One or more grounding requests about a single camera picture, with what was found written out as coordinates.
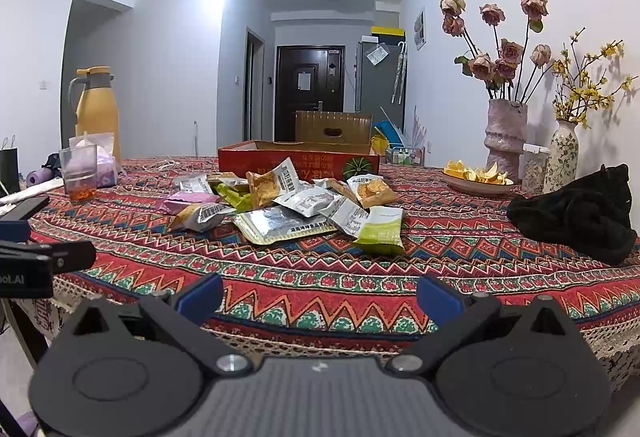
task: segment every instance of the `fruit peel on plate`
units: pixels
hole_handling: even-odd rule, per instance
[[[488,170],[482,170],[480,168],[471,169],[465,166],[462,161],[454,162],[449,161],[442,170],[446,175],[457,177],[458,179],[465,179],[471,182],[484,182],[485,184],[501,184],[508,186],[513,184],[511,179],[507,178],[507,172],[500,173],[498,171],[498,163],[494,162]]]

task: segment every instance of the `green leaf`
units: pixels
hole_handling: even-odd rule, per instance
[[[542,32],[542,20],[529,21],[529,28],[533,32]]]

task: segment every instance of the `front door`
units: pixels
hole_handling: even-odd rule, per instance
[[[295,141],[296,110],[342,112],[344,46],[278,47],[276,141]]]

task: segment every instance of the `yellow thermos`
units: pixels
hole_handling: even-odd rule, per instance
[[[84,83],[78,102],[76,135],[86,133],[113,132],[113,156],[120,162],[120,136],[118,127],[118,105],[111,88],[113,76],[109,67],[79,68],[80,78],[69,84],[68,100],[73,103],[72,89],[76,83]]]

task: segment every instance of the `red patterned tablecloth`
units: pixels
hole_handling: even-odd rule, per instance
[[[640,245],[618,268],[568,247],[524,238],[507,219],[507,200],[451,190],[439,171],[383,165],[404,208],[401,257],[366,255],[339,233],[252,245],[226,221],[210,233],[168,233],[171,217],[158,198],[179,174],[216,170],[216,161],[129,160],[127,176],[73,206],[56,190],[31,221],[39,241],[86,239],[95,266],[56,280],[49,304],[24,302],[54,333],[90,292],[133,301],[159,289],[179,290],[203,273],[225,279],[225,300],[207,328],[249,353],[353,354],[383,357],[435,327],[418,309],[416,277],[431,271],[464,293],[489,291],[524,305],[553,295],[580,326],[595,354],[620,383],[640,361]]]

